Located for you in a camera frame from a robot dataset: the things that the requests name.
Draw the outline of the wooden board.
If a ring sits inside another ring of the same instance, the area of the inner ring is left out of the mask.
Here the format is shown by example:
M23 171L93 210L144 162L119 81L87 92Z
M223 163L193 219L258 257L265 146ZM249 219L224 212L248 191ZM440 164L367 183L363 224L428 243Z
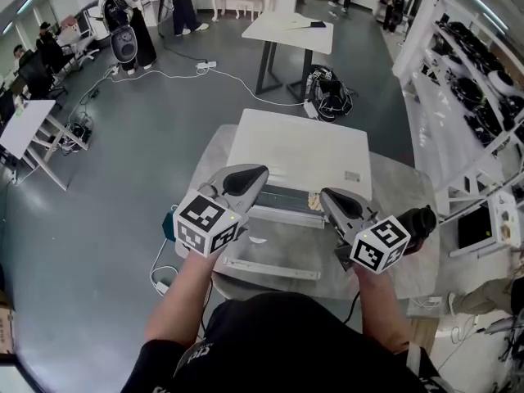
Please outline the wooden board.
M409 318L412 341L431 353L436 332L440 323L438 318L412 317Z

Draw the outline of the person's right forearm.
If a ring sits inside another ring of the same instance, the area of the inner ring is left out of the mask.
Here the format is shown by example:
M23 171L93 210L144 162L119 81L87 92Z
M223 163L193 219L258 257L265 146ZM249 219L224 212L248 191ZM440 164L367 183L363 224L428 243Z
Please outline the person's right forearm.
M375 274L361 265L353 267L359 281L363 334L393 354L409 349L411 331L388 273Z

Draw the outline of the brown cardboard box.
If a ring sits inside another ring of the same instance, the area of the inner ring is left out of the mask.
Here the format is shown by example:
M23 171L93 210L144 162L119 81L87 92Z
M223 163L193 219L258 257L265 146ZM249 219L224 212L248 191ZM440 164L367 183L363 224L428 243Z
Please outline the brown cardboard box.
M9 304L0 302L0 355L15 354L15 316Z

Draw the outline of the white oval shell device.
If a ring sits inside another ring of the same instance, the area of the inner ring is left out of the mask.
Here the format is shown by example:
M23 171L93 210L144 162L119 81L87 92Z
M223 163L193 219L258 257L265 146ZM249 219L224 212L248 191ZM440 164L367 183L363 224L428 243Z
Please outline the white oval shell device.
M137 55L138 43L136 34L130 26L124 26L111 33L111 50L115 59L126 64L131 62Z

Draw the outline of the white tray of parts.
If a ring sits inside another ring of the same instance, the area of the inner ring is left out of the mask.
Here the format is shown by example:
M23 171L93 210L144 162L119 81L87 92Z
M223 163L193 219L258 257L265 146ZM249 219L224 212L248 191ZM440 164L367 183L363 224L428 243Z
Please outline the white tray of parts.
M504 191L497 192L489 199L489 210L496 241L518 248L522 239L515 197Z

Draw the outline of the dark teal bin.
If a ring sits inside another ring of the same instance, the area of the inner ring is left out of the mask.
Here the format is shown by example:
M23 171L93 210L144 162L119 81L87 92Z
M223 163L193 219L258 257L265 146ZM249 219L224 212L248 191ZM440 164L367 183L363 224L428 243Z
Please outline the dark teal bin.
M176 236L174 231L174 219L173 219L173 211L169 211L163 220L162 228L165 235L165 239L175 242Z

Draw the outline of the white oven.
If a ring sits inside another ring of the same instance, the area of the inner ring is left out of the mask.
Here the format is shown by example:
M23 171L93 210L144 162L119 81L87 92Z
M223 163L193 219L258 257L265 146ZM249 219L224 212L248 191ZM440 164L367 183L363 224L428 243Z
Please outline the white oven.
M269 168L267 184L309 193L325 187L372 199L368 136L340 125L245 109L227 165Z

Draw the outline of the person's black shirt torso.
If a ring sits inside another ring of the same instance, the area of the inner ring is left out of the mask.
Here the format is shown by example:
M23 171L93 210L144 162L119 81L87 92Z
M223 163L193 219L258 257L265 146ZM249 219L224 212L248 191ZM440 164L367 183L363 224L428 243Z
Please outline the person's black shirt torso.
M317 301L265 293L218 306L203 340L152 340L121 393L453 393L426 352L418 373Z

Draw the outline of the person's left forearm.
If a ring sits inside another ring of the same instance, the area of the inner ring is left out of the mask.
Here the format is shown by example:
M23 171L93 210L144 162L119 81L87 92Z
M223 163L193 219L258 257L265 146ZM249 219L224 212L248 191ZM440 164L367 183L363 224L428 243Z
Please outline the person's left forearm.
M145 341L172 341L189 347L197 339L206 293L221 250L204 257L190 251L183 267L146 326Z

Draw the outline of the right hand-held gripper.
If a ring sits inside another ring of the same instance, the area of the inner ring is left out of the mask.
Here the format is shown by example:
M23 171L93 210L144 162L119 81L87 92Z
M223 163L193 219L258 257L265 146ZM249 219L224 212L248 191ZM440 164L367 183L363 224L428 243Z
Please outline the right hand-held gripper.
M324 188L320 202L328 221L342 234L375 213L367 199L341 188ZM358 264L372 273L382 273L401 259L410 239L406 228L391 215L361 230L352 242L334 252L345 270Z

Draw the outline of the black thermos jug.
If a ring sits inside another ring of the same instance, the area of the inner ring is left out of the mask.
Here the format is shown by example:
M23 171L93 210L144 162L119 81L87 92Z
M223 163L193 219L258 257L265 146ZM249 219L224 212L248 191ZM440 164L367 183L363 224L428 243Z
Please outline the black thermos jug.
M396 218L410 236L403 256L420 251L437 224L436 215L429 205L423 208L413 208Z

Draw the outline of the white table with black legs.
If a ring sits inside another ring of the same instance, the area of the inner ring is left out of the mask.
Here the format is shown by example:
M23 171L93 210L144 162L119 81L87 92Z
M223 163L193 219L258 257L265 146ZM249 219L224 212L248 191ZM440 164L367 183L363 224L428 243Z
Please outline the white table with black legs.
M298 104L305 102L306 82L315 53L330 55L334 25L314 20L299 13L281 14L276 11L262 13L242 33L243 38L261 41L263 46L255 95L284 87ZM273 72L273 62L279 45L295 47L304 51L301 78L285 84Z

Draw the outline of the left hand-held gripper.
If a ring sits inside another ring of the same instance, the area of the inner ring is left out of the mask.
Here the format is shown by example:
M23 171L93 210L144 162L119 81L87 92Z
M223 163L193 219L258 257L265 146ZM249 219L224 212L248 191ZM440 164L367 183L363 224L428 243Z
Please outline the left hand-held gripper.
M188 191L174 210L176 241L203 257L235 242L246 231L247 212L268 178L265 165L231 165Z

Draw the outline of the white shelving rack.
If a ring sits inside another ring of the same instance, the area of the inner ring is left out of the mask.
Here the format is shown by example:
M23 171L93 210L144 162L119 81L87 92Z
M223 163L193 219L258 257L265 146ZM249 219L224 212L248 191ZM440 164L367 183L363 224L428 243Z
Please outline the white shelving rack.
M524 250L524 0L422 0L393 71L440 223L500 191L517 203L518 248L492 234L449 256Z

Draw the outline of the black office chair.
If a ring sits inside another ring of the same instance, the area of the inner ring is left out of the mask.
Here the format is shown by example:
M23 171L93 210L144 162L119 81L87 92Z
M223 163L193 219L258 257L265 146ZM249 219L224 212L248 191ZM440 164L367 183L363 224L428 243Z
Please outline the black office chair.
M37 52L27 51L19 60L18 75L25 81L30 100L56 100L68 91L56 86L54 77L47 71L43 59Z

